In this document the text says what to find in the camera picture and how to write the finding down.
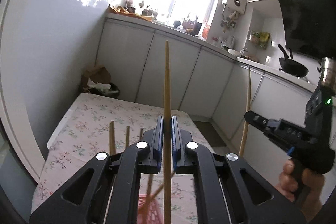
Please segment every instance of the black kitchen utensil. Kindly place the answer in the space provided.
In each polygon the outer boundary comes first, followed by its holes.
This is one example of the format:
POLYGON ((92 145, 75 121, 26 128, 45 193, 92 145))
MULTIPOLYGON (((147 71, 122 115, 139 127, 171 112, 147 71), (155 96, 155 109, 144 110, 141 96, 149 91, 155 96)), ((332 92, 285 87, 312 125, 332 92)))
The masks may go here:
POLYGON ((278 44, 278 48, 283 52, 284 55, 284 57, 279 58, 282 70, 296 77, 305 77, 309 70, 301 63, 293 60, 292 51, 290 50, 291 59, 289 59, 288 54, 280 44, 278 44))

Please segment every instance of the kitchen counter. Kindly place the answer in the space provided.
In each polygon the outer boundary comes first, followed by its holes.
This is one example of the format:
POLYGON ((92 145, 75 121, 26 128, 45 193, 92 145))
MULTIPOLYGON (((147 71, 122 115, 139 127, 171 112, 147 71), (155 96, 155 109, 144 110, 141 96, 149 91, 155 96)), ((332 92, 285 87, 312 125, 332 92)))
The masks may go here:
POLYGON ((189 40, 191 42, 197 43, 197 44, 201 45, 202 47, 206 47, 206 48, 209 48, 213 51, 216 51, 217 53, 219 53, 221 55, 224 55, 227 58, 230 58, 232 60, 235 60, 236 62, 243 63, 243 64, 246 64, 246 65, 250 65, 251 67, 254 67, 258 70, 263 70, 266 73, 278 76, 278 77, 280 77, 280 78, 282 78, 282 79, 284 79, 284 80, 286 80, 286 81, 288 81, 288 82, 290 82, 294 85, 297 85, 297 86, 299 86, 299 87, 301 87, 305 90, 308 90, 310 92, 314 92, 314 90, 316 88, 315 85, 309 84, 306 81, 304 81, 302 79, 298 79, 297 77, 295 77, 293 75, 290 75, 290 74, 285 73, 283 71, 271 68, 267 65, 263 65, 263 64, 260 64, 260 63, 254 62, 254 61, 246 60, 246 59, 241 58, 241 57, 236 57, 236 56, 228 53, 227 51, 225 51, 221 48, 218 48, 218 47, 216 47, 216 46, 214 46, 214 45, 212 45, 212 44, 210 44, 206 41, 203 41, 203 40, 201 40, 197 37, 193 37, 193 36, 188 35, 186 33, 177 31, 174 28, 164 26, 164 25, 161 25, 161 24, 157 24, 157 23, 153 23, 153 22, 149 22, 149 21, 146 21, 146 20, 141 20, 141 19, 137 19, 137 18, 127 17, 127 16, 124 16, 124 15, 117 15, 117 14, 112 14, 112 13, 107 13, 106 18, 107 19, 120 20, 120 21, 124 21, 124 22, 129 22, 129 23, 133 23, 133 24, 137 24, 137 25, 142 25, 142 26, 150 27, 150 28, 153 28, 153 29, 156 29, 156 30, 166 32, 166 33, 170 33, 170 34, 173 34, 177 37, 181 37, 183 39, 186 39, 186 40, 189 40))

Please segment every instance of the floral tablecloth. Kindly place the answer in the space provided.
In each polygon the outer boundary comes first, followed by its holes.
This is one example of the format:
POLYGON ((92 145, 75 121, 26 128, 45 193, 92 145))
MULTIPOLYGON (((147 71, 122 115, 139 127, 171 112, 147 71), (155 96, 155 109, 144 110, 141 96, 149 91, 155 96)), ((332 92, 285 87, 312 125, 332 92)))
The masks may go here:
MULTIPOLYGON (((33 196, 32 211, 41 205, 66 180, 77 172, 94 155, 109 151, 109 123, 115 121, 117 153, 125 149, 126 126, 131 127, 130 144, 139 140, 140 129, 155 128, 163 109, 82 93, 77 108, 67 117, 67 122, 50 147, 48 158, 41 173, 40 182, 33 196)), ((191 132, 193 140, 212 148, 182 111, 172 111, 181 129, 191 132)), ((146 193, 147 175, 142 175, 140 194, 146 193)), ((154 175, 152 192, 163 182, 163 169, 154 175)), ((163 192, 157 201, 163 209, 163 192)), ((172 178, 173 224, 197 223, 197 211, 192 175, 175 175, 172 178)))

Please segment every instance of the plastic basket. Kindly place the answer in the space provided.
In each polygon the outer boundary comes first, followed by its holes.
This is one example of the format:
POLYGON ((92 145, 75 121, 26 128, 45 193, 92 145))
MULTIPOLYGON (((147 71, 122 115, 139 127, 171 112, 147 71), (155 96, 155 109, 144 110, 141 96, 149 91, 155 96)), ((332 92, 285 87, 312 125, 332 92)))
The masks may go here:
MULTIPOLYGON (((138 208, 145 203, 146 195, 139 195, 138 208)), ((143 215, 138 214, 137 224, 143 224, 143 215)), ((154 198, 148 206, 147 224, 162 224, 161 210, 157 200, 154 198)))

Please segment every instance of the frying pan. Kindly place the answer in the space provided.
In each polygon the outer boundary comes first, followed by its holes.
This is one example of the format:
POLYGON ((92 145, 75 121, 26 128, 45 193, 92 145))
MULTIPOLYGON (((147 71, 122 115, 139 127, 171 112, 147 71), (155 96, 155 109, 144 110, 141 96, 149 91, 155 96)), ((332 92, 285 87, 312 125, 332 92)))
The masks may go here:
POLYGON ((282 70, 296 77, 300 78, 305 77, 309 72, 309 70, 301 63, 293 60, 292 50, 289 50, 291 55, 291 59, 289 59, 288 54, 286 53, 285 49, 281 46, 281 44, 278 44, 278 48, 283 52, 284 55, 284 57, 279 58, 282 70))

